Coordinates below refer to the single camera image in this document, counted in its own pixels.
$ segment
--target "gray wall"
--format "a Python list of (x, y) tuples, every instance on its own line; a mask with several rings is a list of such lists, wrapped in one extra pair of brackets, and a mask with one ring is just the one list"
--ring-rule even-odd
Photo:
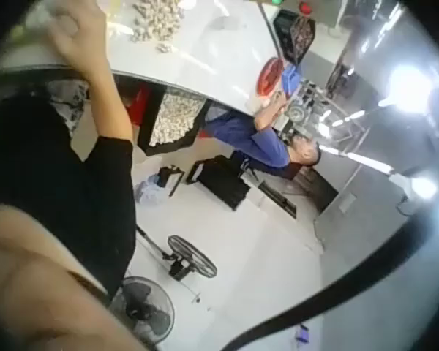
[[(362, 168), (342, 194), (356, 200), (343, 214), (339, 201), (316, 221), (323, 239), (323, 284), (348, 272), (404, 221), (402, 196), (383, 175)], [(401, 268), (372, 289), (324, 315), (322, 350), (408, 350), (439, 302), (439, 233)]]

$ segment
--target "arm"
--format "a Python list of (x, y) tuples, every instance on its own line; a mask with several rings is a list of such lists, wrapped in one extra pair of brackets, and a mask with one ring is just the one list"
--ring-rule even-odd
[[(98, 135), (132, 141), (132, 125), (120, 99), (106, 56), (105, 13), (95, 0), (67, 0), (56, 9), (50, 38), (67, 63), (89, 83), (91, 111)], [(71, 17), (78, 31), (71, 35), (64, 17)]]
[(261, 131), (271, 126), (274, 120), (279, 116), (279, 111), (286, 104), (286, 95), (281, 91), (270, 104), (258, 111), (254, 117), (256, 130)]

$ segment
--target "black tray filled with parts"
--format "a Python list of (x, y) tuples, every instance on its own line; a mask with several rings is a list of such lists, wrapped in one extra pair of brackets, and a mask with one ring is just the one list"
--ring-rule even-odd
[(146, 156), (191, 146), (211, 101), (201, 95), (153, 84), (137, 144)]

